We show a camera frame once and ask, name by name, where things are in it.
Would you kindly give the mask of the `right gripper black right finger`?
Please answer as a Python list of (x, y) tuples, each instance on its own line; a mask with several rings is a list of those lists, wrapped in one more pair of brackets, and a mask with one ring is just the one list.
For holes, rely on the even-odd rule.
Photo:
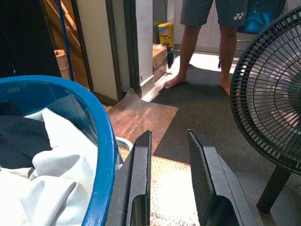
[(216, 148), (188, 130), (190, 170), (198, 221), (202, 226), (255, 226), (242, 186)]

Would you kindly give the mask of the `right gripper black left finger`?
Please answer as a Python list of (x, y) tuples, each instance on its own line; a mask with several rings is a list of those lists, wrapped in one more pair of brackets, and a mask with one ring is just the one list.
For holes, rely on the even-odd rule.
[(149, 226), (152, 131), (141, 134), (115, 176), (107, 226)]

